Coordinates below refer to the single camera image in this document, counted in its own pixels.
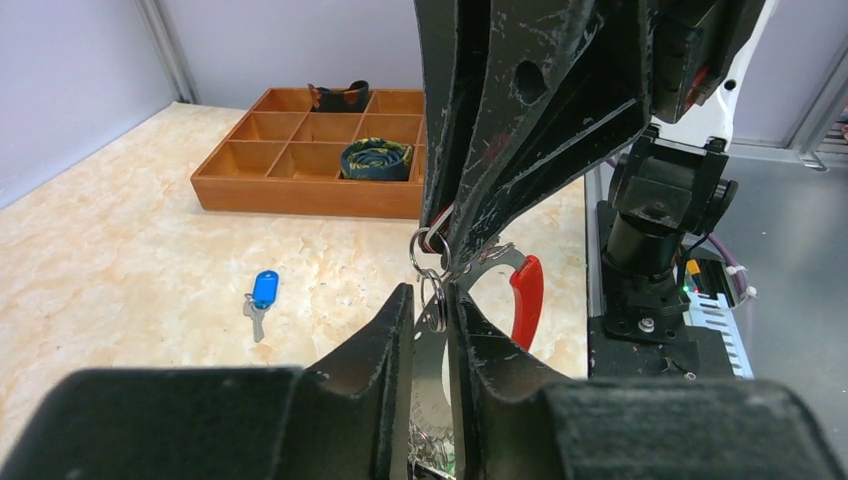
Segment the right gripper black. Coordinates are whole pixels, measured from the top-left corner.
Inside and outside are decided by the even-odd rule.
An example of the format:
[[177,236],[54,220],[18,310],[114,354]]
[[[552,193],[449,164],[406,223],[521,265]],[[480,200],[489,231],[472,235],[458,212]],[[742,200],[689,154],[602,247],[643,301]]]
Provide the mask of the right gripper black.
[[458,269],[514,219],[725,82],[764,0],[495,1],[447,241]]

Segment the blue tagged key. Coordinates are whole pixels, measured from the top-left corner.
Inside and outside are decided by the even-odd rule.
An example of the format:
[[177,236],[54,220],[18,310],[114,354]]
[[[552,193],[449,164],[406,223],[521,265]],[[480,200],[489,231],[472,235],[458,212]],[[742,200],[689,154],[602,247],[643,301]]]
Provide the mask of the blue tagged key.
[[275,303],[279,286],[276,271],[265,270],[254,279],[252,290],[244,295],[243,314],[252,322],[253,341],[259,343],[265,334],[263,319],[266,312]]

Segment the keyring with coloured keys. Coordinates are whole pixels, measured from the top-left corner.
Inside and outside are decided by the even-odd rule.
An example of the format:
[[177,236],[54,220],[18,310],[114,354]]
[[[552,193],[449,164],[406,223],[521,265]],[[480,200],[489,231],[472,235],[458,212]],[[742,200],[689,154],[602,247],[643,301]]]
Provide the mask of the keyring with coloured keys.
[[[511,329],[503,332],[481,311],[471,290],[489,272],[508,267]],[[494,242],[455,272],[418,271],[424,291],[414,327],[409,427],[413,478],[461,479],[482,464],[484,436],[498,411],[483,373],[498,348],[525,355],[544,303],[541,261],[513,243]]]

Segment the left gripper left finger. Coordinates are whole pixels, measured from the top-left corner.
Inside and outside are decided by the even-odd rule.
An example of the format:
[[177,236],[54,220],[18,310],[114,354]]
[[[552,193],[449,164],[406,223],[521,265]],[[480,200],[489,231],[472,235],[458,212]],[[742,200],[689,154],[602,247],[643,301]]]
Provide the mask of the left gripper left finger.
[[414,323],[399,284],[309,368],[87,369],[44,398],[5,479],[404,479]]

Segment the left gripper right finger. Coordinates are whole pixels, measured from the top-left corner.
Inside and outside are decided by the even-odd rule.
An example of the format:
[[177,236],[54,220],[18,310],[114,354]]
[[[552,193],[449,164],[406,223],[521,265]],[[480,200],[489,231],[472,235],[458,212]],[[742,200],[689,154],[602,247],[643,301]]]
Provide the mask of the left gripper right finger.
[[841,479],[801,399],[759,380],[571,380],[500,347],[498,411],[461,479]]

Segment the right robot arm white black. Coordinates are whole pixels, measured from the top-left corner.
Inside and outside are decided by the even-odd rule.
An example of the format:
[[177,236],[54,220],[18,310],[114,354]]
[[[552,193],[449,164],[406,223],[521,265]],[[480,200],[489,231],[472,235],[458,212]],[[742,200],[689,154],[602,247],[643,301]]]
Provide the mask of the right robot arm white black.
[[590,369],[709,371],[690,250],[738,188],[738,91],[772,1],[418,1],[428,160],[417,244],[458,274],[517,217],[614,160]]

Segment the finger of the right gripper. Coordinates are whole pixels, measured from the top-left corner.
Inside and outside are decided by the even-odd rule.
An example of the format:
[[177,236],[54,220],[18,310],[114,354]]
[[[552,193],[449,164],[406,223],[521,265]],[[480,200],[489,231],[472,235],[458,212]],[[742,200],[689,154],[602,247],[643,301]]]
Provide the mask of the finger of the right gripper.
[[427,162],[420,225],[437,232],[491,188],[473,145],[489,59],[490,1],[416,1],[425,96]]

